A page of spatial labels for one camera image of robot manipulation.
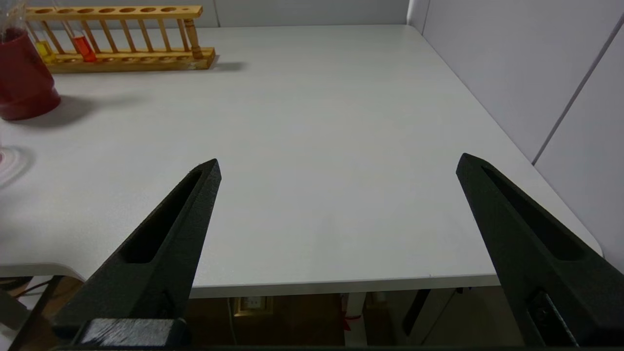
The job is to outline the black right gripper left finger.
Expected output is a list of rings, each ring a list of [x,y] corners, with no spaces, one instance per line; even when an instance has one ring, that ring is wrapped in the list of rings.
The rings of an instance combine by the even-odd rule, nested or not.
[[[193,168],[54,317],[68,342],[187,342],[190,297],[221,173]]]

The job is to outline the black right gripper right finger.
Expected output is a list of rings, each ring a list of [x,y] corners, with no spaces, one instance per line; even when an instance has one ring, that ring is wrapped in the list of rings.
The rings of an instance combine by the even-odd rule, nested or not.
[[[624,276],[492,164],[455,171],[528,347],[621,347]]]

